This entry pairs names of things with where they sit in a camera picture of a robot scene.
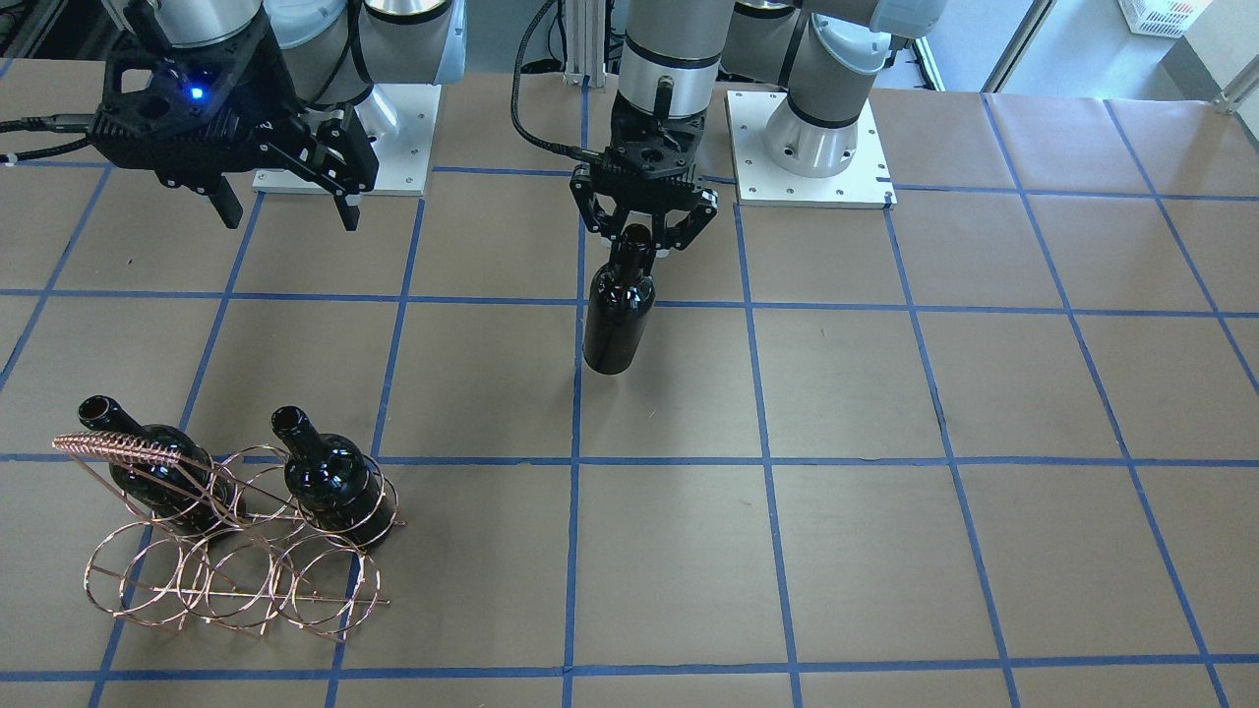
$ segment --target bottle opening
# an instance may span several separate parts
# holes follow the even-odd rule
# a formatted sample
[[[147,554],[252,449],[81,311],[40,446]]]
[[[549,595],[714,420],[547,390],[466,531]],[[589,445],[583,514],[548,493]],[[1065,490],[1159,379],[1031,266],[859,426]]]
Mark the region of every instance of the bottle opening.
[[[94,421],[110,412],[110,398],[106,396],[93,396],[79,404],[79,418]]]
[[[306,413],[302,412],[297,406],[285,406],[271,416],[271,427],[273,430],[291,430],[302,423],[306,420]]]

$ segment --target metal mounting plate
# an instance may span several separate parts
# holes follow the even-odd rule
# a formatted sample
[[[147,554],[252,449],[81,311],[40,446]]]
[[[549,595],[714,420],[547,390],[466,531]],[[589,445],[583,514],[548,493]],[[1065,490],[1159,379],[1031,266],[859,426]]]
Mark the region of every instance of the metal mounting plate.
[[[762,134],[769,116],[787,94],[763,91],[729,91],[725,94],[739,181],[739,203],[760,207],[820,207],[831,209],[883,209],[896,203],[888,159],[874,123],[869,101],[857,118],[857,149],[849,169],[832,178],[803,178],[779,168]]]
[[[398,111],[398,136],[373,144],[380,170],[376,188],[369,194],[423,197],[432,169],[433,128],[442,87],[428,84],[378,84]],[[278,194],[325,194],[319,186],[287,170],[258,170],[254,191]]]

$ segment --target bottle neck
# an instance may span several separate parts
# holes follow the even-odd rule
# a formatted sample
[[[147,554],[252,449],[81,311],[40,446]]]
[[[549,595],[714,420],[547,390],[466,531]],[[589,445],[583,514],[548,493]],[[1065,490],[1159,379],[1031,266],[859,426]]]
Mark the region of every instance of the bottle neck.
[[[296,406],[286,406],[271,417],[271,430],[297,460],[319,461],[327,457],[327,445],[306,413]]]
[[[121,432],[144,435],[145,428],[108,396],[93,396],[79,406],[79,422],[83,427],[97,432]]]
[[[632,286],[651,272],[656,261],[656,249],[651,242],[651,231],[642,224],[630,224],[622,238],[612,246],[612,267],[616,270],[617,285]]]

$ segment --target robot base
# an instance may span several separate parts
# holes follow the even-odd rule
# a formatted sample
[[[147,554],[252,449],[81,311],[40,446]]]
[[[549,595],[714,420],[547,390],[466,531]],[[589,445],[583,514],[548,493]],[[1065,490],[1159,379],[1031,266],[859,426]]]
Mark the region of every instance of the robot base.
[[[812,179],[779,168],[769,157],[762,135],[769,116],[786,97],[781,91],[729,91],[725,94],[740,204],[883,209],[896,203],[869,102],[857,118],[860,142],[846,170],[832,178]]]
[[[373,149],[380,160],[376,188],[369,194],[423,197],[432,168],[433,130],[442,87],[428,84],[376,84],[375,93],[359,106]],[[254,191],[324,194],[319,186],[287,170],[258,170]]]

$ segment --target blue tape line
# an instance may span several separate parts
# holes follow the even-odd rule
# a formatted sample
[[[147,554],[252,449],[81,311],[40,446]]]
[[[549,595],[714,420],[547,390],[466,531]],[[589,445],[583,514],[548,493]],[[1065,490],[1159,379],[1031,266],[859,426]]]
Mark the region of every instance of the blue tape line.
[[[266,455],[247,455],[247,465],[274,464],[274,457]],[[976,467],[983,465],[1024,465],[1024,466],[1060,466],[1060,467],[1127,467],[1128,464],[1138,467],[1234,467],[1256,469],[1259,460],[1201,460],[1201,459],[1157,459],[1137,457],[1124,460],[1122,457],[1040,457],[1040,456],[981,456],[981,457],[954,457],[958,465]],[[9,452],[0,454],[0,462],[65,462],[68,459],[59,452]],[[451,466],[481,466],[481,467],[510,467],[516,465],[535,465],[541,467],[564,467],[572,462],[570,457],[378,457],[381,465],[395,467],[451,467]],[[948,465],[947,457],[771,457],[774,466],[826,466],[826,467],[938,467]],[[635,466],[758,466],[764,462],[762,457],[580,457],[582,465],[601,465],[607,467]]]
[[[1206,286],[1206,280],[1202,278],[1201,271],[1197,270],[1197,263],[1194,262],[1194,257],[1188,252],[1188,247],[1185,244],[1185,239],[1181,238],[1180,229],[1176,228],[1176,223],[1172,222],[1172,215],[1167,212],[1167,204],[1163,203],[1162,198],[1158,195],[1158,190],[1155,189],[1155,181],[1149,179],[1149,173],[1146,171],[1146,166],[1141,163],[1141,157],[1137,156],[1137,150],[1132,146],[1132,141],[1128,140],[1128,134],[1119,125],[1119,116],[1115,115],[1114,107],[1109,101],[1103,101],[1107,113],[1110,115],[1110,122],[1114,123],[1117,131],[1119,131],[1119,139],[1123,140],[1123,146],[1128,149],[1128,154],[1132,155],[1132,160],[1137,164],[1137,170],[1141,171],[1141,179],[1146,181],[1146,188],[1149,189],[1149,194],[1155,198],[1155,204],[1158,205],[1158,212],[1163,215],[1163,220],[1167,223],[1167,228],[1172,232],[1172,238],[1176,239],[1176,246],[1180,248],[1181,256],[1185,257],[1185,263],[1188,266],[1190,272],[1194,273],[1194,280],[1197,281],[1197,286],[1202,290],[1202,296],[1206,297],[1206,304],[1211,306],[1211,312],[1215,315],[1216,320],[1220,323],[1220,329],[1224,330],[1224,336],[1229,340],[1229,346],[1233,348],[1233,353],[1236,355],[1238,362],[1241,364],[1241,369],[1246,373],[1246,378],[1250,379],[1250,388],[1255,393],[1259,393],[1259,378],[1255,378],[1254,369],[1250,368],[1250,363],[1246,362],[1245,354],[1241,353],[1241,346],[1238,345],[1238,339],[1233,336],[1233,330],[1229,329],[1228,320],[1220,314],[1220,306],[1215,302],[1215,296],[1211,295],[1211,290]]]
[[[577,300],[567,297],[477,297],[477,296],[446,296],[446,295],[412,295],[408,302],[426,302],[432,305],[554,305],[572,307]]]
[[[787,563],[783,558],[782,529],[778,522],[778,491],[774,485],[773,457],[769,447],[769,421],[765,414],[765,393],[760,375],[760,350],[757,345],[757,317],[752,306],[752,275],[748,268],[748,244],[743,231],[743,209],[734,203],[734,234],[739,247],[739,276],[743,285],[743,312],[748,328],[748,354],[752,364],[752,391],[757,401],[757,428],[760,436],[760,460],[764,470],[765,506],[769,511],[769,540],[774,552],[774,577],[778,582],[778,606],[783,621],[783,645],[791,677],[794,708],[803,708],[805,694],[799,683],[799,658],[796,653],[796,624],[791,614],[791,592],[787,586]]]
[[[1216,664],[1254,665],[1259,654],[1212,654]],[[1181,666],[1201,665],[1197,654],[1131,654],[1098,656],[1027,656],[1011,658],[1016,669],[1047,669],[1073,666]],[[971,671],[1000,669],[998,659],[925,659],[888,661],[806,661],[797,666],[802,674],[855,674],[893,671]],[[739,675],[787,674],[792,668],[784,661],[755,664],[589,664],[573,666],[383,666],[341,669],[339,680],[385,679],[554,679],[572,677],[670,677],[670,675]],[[330,669],[120,669],[106,671],[108,682],[257,682],[257,680],[327,680]],[[102,671],[0,671],[0,683],[84,683],[96,680]]]
[[[244,265],[244,256],[249,249],[249,242],[253,239],[253,231],[258,226],[258,215],[262,213],[262,203],[266,198],[266,194],[259,194],[253,203],[248,226],[244,229],[244,236],[240,238],[240,247],[237,248],[235,260],[232,262],[232,271],[228,273],[228,281],[223,286],[223,292],[219,294],[219,310],[214,314],[214,325],[210,328],[210,335],[205,340],[205,349],[201,350],[201,360],[196,365],[196,374],[193,377],[193,388],[189,391],[188,401],[184,403],[184,413],[179,417],[180,430],[188,430],[188,422],[193,418],[193,407],[196,404],[196,396],[201,391],[201,382],[205,380],[205,370],[210,365],[210,355],[214,353],[214,345],[219,340],[219,331],[223,329],[223,320],[227,317],[228,305],[232,302],[232,291],[235,288],[237,278],[240,276],[240,267]]]
[[[10,168],[76,168],[101,170],[112,166],[110,163],[96,163],[84,160],[24,160]]]
[[[38,296],[37,288],[0,288],[0,296]],[[154,300],[219,300],[222,292],[210,291],[170,291],[170,290],[53,290],[50,297],[117,297]],[[262,301],[310,301],[310,302],[398,302],[397,295],[337,294],[337,292],[232,292],[230,300]],[[572,307],[584,306],[584,297],[486,297],[458,295],[409,295],[407,302],[437,305],[529,305]],[[747,305],[733,300],[658,300],[657,307],[742,310]],[[883,302],[753,302],[754,310],[831,310],[831,311],[875,311],[908,312],[906,305]],[[1002,305],[922,305],[915,304],[919,312],[963,312],[995,315],[1065,315],[1063,307],[1031,307]],[[1071,309],[1076,315],[1099,317],[1178,317],[1178,319],[1259,319],[1259,312],[1210,310],[1117,310],[1117,309]]]
[[[154,528],[145,527],[142,534],[140,534],[140,544],[136,552],[144,551],[145,547],[152,540]],[[127,580],[131,583],[127,586],[126,592],[122,595],[122,603],[120,607],[131,607],[131,600],[136,595],[136,583],[140,581],[140,573],[144,569],[145,558],[141,558],[138,563],[131,569]],[[110,630],[110,641],[104,645],[104,656],[101,658],[101,670],[92,685],[92,695],[88,698],[88,708],[98,708],[101,705],[101,697],[104,694],[104,684],[110,680],[110,669],[113,666],[113,655],[118,651],[118,644],[122,641],[122,629],[126,626],[126,621],[122,617],[113,620],[113,629]]]
[[[655,306],[656,307],[677,307],[677,309],[695,307],[695,309],[713,309],[713,310],[723,310],[723,309],[725,309],[725,310],[742,310],[747,305],[744,305],[743,302],[730,302],[730,301],[726,301],[726,300],[711,300],[711,301],[704,301],[704,300],[657,300]]]
[[[214,325],[210,328],[210,334],[205,341],[205,349],[201,351],[201,360],[198,363],[196,374],[193,377],[193,384],[188,392],[188,398],[184,401],[184,412],[180,414],[178,426],[180,430],[188,430],[188,421],[193,417],[193,407],[196,403],[196,394],[201,389],[201,382],[205,378],[205,369],[209,367],[210,363],[210,354],[214,351],[214,344],[218,340],[219,330],[223,326],[223,317],[227,312],[229,302],[228,296],[230,295],[232,288],[235,286],[237,277],[240,275],[240,266],[242,263],[244,263],[246,251],[249,248],[249,241],[253,237],[253,229],[258,223],[258,213],[262,209],[263,197],[264,195],[259,194],[258,199],[254,202],[253,213],[249,215],[249,224],[246,227],[244,236],[240,238],[240,247],[237,249],[235,260],[232,263],[232,271],[228,273],[228,281],[227,285],[224,286],[222,300],[219,301],[219,309],[214,316]],[[138,553],[146,545],[149,545],[151,539],[152,539],[152,527],[147,527],[145,528],[144,534],[141,534],[140,545],[137,547],[136,552]],[[145,566],[145,558],[141,558],[131,572],[132,585],[127,586],[127,591],[122,600],[123,607],[131,603],[131,598],[136,591],[135,582],[140,580],[140,573],[144,571],[144,566]],[[92,687],[92,697],[88,700],[88,708],[98,708],[101,704],[101,697],[104,693],[104,684],[108,680],[107,675],[110,669],[113,666],[113,656],[115,654],[117,654],[118,644],[122,641],[122,630],[125,626],[126,621],[122,617],[118,617],[113,621],[113,630],[110,632],[110,641],[104,646],[104,656],[101,659],[102,675],[99,679],[97,679],[96,684]]]
[[[57,278],[62,277],[62,271],[65,270],[65,263],[71,260],[71,252],[74,251],[79,237],[83,236],[83,229],[87,227],[88,219],[92,218],[92,210],[96,209],[96,204],[101,200],[101,194],[104,191],[104,183],[108,181],[112,173],[112,168],[101,173],[101,179],[97,180],[96,189],[92,190],[92,197],[88,199],[87,207],[83,208],[83,214],[79,215],[78,223],[74,224],[74,231],[71,232],[71,237],[65,242],[65,248],[62,249],[60,258],[57,260],[53,272],[48,276],[48,282],[44,283],[44,288],[39,292],[39,301],[35,302],[30,317],[26,319],[26,326],[18,335],[18,341],[14,343],[13,350],[9,353],[9,359],[5,362],[4,369],[0,370],[0,391],[4,391],[5,384],[9,383],[9,377],[18,367],[18,359],[21,357],[23,350],[26,349],[26,343],[30,341],[30,334],[35,330],[35,324],[39,323],[39,315],[44,312],[44,306],[48,304],[53,288],[57,287]]]
[[[412,220],[410,247],[407,251],[407,270],[402,276],[402,290],[398,294],[398,314],[394,317],[394,331],[389,340],[389,359],[385,363],[385,378],[380,385],[380,403],[376,406],[376,425],[371,433],[371,456],[380,456],[380,445],[385,433],[385,418],[389,409],[389,397],[393,394],[393,378],[398,368],[398,348],[402,345],[403,326],[407,321],[407,297],[410,295],[412,273],[415,270],[415,257],[419,253],[421,232],[424,224],[424,200],[415,205],[415,218]]]
[[[582,82],[582,147],[590,141],[590,79]],[[560,708],[573,707],[572,666],[577,663],[577,554],[578,527],[580,522],[582,493],[582,375],[584,358],[582,355],[584,321],[583,307],[578,305],[585,291],[585,224],[577,220],[577,294],[574,300],[574,345],[573,345],[573,430],[569,454],[568,486],[568,556],[564,566],[564,674],[560,688]]]
[[[371,679],[554,679],[563,675],[560,666],[448,666],[341,669],[341,680]]]
[[[1259,654],[1212,654],[1216,664],[1259,664]]]
[[[433,168],[434,173],[461,173],[470,175],[517,175],[517,176],[573,176],[572,173],[564,170],[521,170],[514,168],[454,168],[448,165],[437,165]]]
[[[962,511],[962,522],[966,524],[966,535],[971,543],[971,554],[974,558],[974,569],[980,578],[980,590],[983,592],[983,603],[988,611],[988,622],[992,625],[992,639],[997,646],[997,659],[1001,664],[1001,673],[1006,679],[1006,690],[1010,693],[1011,708],[1019,708],[1019,687],[1015,684],[1013,668],[1010,664],[1010,650],[1006,646],[1005,632],[1001,630],[1001,617],[997,614],[996,597],[992,595],[992,583],[988,580],[987,566],[983,561],[983,551],[980,547],[980,532],[974,525],[974,517],[971,513],[971,503],[966,494],[966,482],[962,480],[962,471],[953,452],[953,440],[948,432],[948,418],[944,416],[944,403],[940,399],[939,385],[935,382],[935,370],[927,350],[927,338],[923,335],[922,321],[918,317],[918,309],[914,306],[914,295],[909,287],[909,275],[905,270],[905,260],[900,253],[900,242],[896,239],[896,226],[893,223],[891,212],[884,210],[884,224],[888,227],[888,238],[891,242],[891,253],[896,261],[896,273],[900,277],[900,288],[905,295],[905,304],[909,306],[909,323],[914,329],[914,340],[918,343],[918,354],[923,362],[923,372],[927,374],[927,388],[932,394],[932,407],[935,408],[935,420],[940,430],[940,442],[944,446],[944,456],[948,461],[949,475],[953,479],[953,489],[957,494],[958,506]]]
[[[1202,658],[1197,654],[1147,654],[1136,656],[1053,656],[1011,659],[1016,669],[1047,669],[1069,666],[1167,666],[1183,664],[1201,664]]]
[[[359,566],[359,559],[354,558],[350,562],[350,572],[345,578],[345,598],[349,600],[354,597],[355,581],[359,578],[359,572],[361,567]],[[350,622],[350,614],[346,612],[341,616],[337,629],[342,632],[346,625]],[[324,708],[336,708],[336,694],[341,688],[341,664],[345,663],[345,641],[336,642],[336,649],[332,650],[332,665],[329,669],[327,677],[327,692],[324,694]]]
[[[0,671],[0,683],[87,683],[101,671]]]
[[[132,300],[220,300],[222,292],[166,290],[54,290],[53,297],[117,297]]]
[[[232,300],[273,300],[288,302],[398,302],[397,295],[307,294],[307,292],[233,292]]]
[[[1019,173],[1015,170],[1013,160],[1010,156],[1010,151],[1006,146],[1005,137],[1001,135],[1001,130],[997,126],[996,116],[992,112],[992,106],[988,103],[987,96],[981,96],[983,102],[985,113],[988,117],[988,123],[992,127],[992,132],[997,139],[997,146],[1001,150],[1002,159],[1006,161],[1006,168],[1010,170],[1010,176],[1015,180],[1015,186],[1022,190],[1022,181],[1019,179]],[[1066,294],[1066,287],[1063,285],[1063,278],[1058,272],[1058,266],[1054,263],[1054,258],[1049,252],[1049,243],[1045,241],[1045,234],[1041,232],[1040,222],[1036,219],[1036,214],[1032,212],[1031,202],[1027,199],[1026,194],[1022,194],[1024,210],[1027,214],[1027,219],[1031,223],[1032,233],[1036,236],[1036,242],[1040,246],[1041,253],[1045,257],[1045,263],[1049,267],[1049,273],[1054,280],[1054,286],[1058,288],[1059,297],[1063,301],[1063,306],[1068,310],[1066,319],[1071,324],[1071,331],[1075,334],[1075,340],[1080,348],[1080,355],[1084,358],[1084,364],[1088,367],[1089,377],[1093,379],[1093,385],[1097,388],[1098,396],[1102,398],[1102,406],[1105,409],[1107,420],[1110,422],[1110,428],[1114,431],[1115,442],[1119,445],[1119,451],[1123,455],[1124,461],[1128,464],[1128,476],[1132,480],[1133,489],[1137,493],[1138,501],[1141,503],[1141,509],[1146,515],[1146,522],[1149,524],[1149,530],[1155,537],[1155,544],[1158,547],[1158,554],[1162,557],[1163,567],[1167,571],[1167,576],[1171,578],[1172,587],[1176,591],[1176,597],[1180,601],[1181,611],[1185,615],[1185,620],[1188,624],[1190,632],[1194,635],[1194,642],[1197,645],[1199,655],[1206,666],[1207,675],[1211,678],[1211,685],[1215,688],[1216,698],[1220,702],[1221,708],[1229,708],[1229,699],[1224,694],[1224,687],[1220,684],[1219,673],[1215,670],[1215,665],[1211,663],[1206,641],[1202,637],[1201,627],[1197,625],[1197,620],[1194,616],[1194,610],[1190,607],[1188,596],[1185,592],[1185,586],[1180,581],[1180,576],[1176,573],[1176,566],[1172,563],[1171,553],[1167,551],[1167,544],[1163,542],[1162,532],[1158,529],[1158,520],[1155,518],[1153,508],[1149,505],[1149,499],[1146,496],[1144,485],[1141,481],[1141,475],[1137,472],[1137,466],[1133,464],[1132,452],[1128,450],[1128,443],[1124,441],[1123,431],[1119,426],[1119,418],[1115,416],[1114,407],[1110,404],[1110,398],[1107,394],[1105,385],[1102,383],[1102,375],[1098,372],[1097,363],[1093,360],[1093,354],[1089,351],[1088,344],[1084,341],[1084,333],[1080,329],[1079,320],[1071,312],[1071,300]]]
[[[1158,197],[1176,202],[1259,202],[1259,197],[1224,194],[1160,194]]]

